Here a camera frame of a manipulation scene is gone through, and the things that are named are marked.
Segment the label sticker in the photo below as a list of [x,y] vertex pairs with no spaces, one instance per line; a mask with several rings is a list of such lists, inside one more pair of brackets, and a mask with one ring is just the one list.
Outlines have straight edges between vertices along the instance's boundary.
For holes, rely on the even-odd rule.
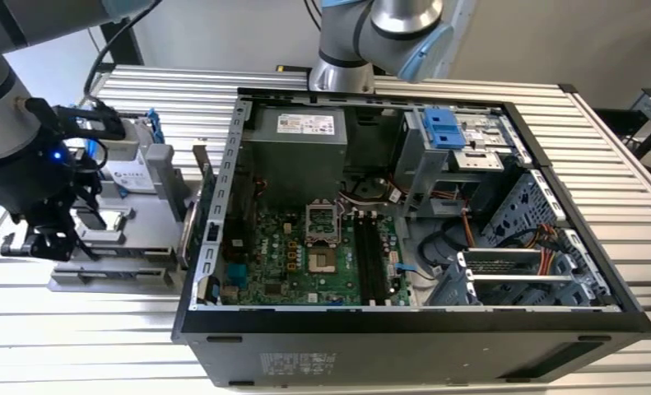
[[329,375],[336,369],[334,352],[266,352],[260,355],[269,376]]
[[481,132],[465,132],[465,137],[469,140],[484,140],[484,133]]
[[393,202],[393,203],[398,203],[400,200],[401,200],[401,191],[398,188],[394,188],[394,191],[392,192],[392,194],[389,195],[389,200]]
[[336,135],[336,117],[332,115],[282,114],[278,133]]

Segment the blue latch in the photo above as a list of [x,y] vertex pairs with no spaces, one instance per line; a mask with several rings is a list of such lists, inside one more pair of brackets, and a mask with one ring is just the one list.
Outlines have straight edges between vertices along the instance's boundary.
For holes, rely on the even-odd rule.
[[456,113],[449,109],[425,109],[424,126],[436,148],[462,149],[468,145],[468,139],[457,125]]
[[247,265],[243,263],[231,263],[227,265],[227,278],[234,286],[241,290],[247,287]]

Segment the blue tab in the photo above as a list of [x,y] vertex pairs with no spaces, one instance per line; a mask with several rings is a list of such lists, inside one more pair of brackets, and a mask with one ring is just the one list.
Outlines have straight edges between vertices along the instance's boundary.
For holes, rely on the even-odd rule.
[[150,118],[153,122],[153,137],[154,142],[158,144],[165,144],[165,133],[162,132],[162,123],[159,122],[159,114],[154,109],[147,111],[146,116]]
[[404,263],[397,263],[396,264],[397,270],[402,270],[404,272],[417,272],[418,269],[416,268],[414,265],[406,265]]
[[241,290],[247,287],[247,265],[243,263],[231,263],[227,265],[227,278],[234,286]]
[[425,109],[424,126],[436,148],[458,150],[468,145],[468,139],[457,125],[456,113],[449,109]]

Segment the black cable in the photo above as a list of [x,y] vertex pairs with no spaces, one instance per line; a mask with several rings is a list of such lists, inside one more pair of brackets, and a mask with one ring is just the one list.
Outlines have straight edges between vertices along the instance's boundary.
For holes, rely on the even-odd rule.
[[97,52],[101,53],[102,49],[98,46],[97,37],[94,37],[94,33],[91,32],[91,28],[89,28],[86,31],[89,31],[89,36],[91,37],[91,42],[94,43],[94,46],[97,47]]
[[110,39],[109,43],[101,50],[97,56],[97,60],[94,61],[94,64],[91,65],[91,70],[89,72],[89,76],[86,77],[86,83],[85,83],[85,96],[86,98],[91,99],[93,101],[98,102],[101,101],[95,96],[91,95],[91,84],[94,83],[94,77],[97,76],[97,70],[98,67],[102,64],[103,58],[106,58],[106,55],[109,54],[110,47],[114,45],[114,42],[118,40],[118,37],[121,37],[130,29],[134,28],[134,26],[138,24],[139,21],[142,21],[142,18],[147,16],[150,12],[158,7],[158,5],[162,3],[162,0],[155,0],[153,5],[138,14],[138,16],[127,23],[127,25],[123,26],[123,28],[118,31],[118,33],[114,35],[114,38]]
[[312,3],[314,4],[316,12],[318,12],[318,16],[324,17],[324,13],[321,12],[321,9],[318,8],[318,4],[316,3],[316,0],[312,0]]
[[529,228],[525,230],[521,230],[520,232],[516,232],[513,235],[506,237],[504,240],[501,240],[501,243],[497,244],[496,248],[502,249],[508,247],[509,245],[513,244],[513,242],[518,242],[518,238],[528,235],[532,232],[537,232],[537,228]]
[[103,144],[103,142],[95,137],[89,138],[89,140],[97,142],[99,147],[103,149],[103,160],[102,160],[102,163],[98,164],[98,169],[101,170],[106,166],[106,164],[109,163],[109,146],[106,144]]
[[426,276],[424,273],[421,273],[418,270],[406,270],[406,272],[418,274],[422,278],[425,278],[428,281],[436,281],[433,277]]
[[430,233],[420,242],[418,247],[417,247],[417,252],[421,261],[424,261],[429,266],[442,266],[448,267],[450,264],[449,263],[441,263],[438,261],[433,261],[428,258],[425,255],[425,247],[426,245],[433,242],[437,238],[444,239],[445,243],[456,250],[456,251],[462,251],[464,249],[468,249],[469,246],[465,244],[458,243],[457,241],[453,240],[453,238],[448,235],[448,232],[450,229],[462,221],[462,218],[456,218],[453,220],[449,220],[448,222],[444,223],[444,226],[441,230]]
[[304,5],[306,5],[308,14],[312,16],[312,21],[314,21],[314,25],[316,25],[316,27],[318,27],[318,31],[320,31],[321,25],[318,23],[318,20],[316,19],[314,11],[312,10],[312,6],[310,6],[308,0],[304,0]]
[[83,169],[83,170],[77,170],[78,173],[95,173],[103,169],[106,164],[109,163],[109,146],[97,138],[97,137],[82,137],[85,140],[91,140],[98,144],[98,146],[103,149],[103,160],[101,163],[97,165],[95,169]]

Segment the slotted aluminum surface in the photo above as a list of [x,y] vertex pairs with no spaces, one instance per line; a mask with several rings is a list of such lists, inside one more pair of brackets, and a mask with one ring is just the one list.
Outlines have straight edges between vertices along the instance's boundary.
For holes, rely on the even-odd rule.
[[[167,142],[177,148],[175,164],[198,176],[190,150],[202,138],[211,161],[219,164],[238,86],[304,89],[306,77],[119,67],[99,94],[121,111],[157,109]],[[651,183],[586,112],[581,98],[552,85],[440,80],[412,86],[384,77],[377,86],[388,95],[517,103],[651,318]],[[109,393],[214,393],[190,349],[170,341],[178,295],[54,294],[46,289],[53,266],[0,260],[0,391],[57,393],[82,388]],[[478,392],[651,394],[651,339],[548,386],[289,390],[322,394]]]

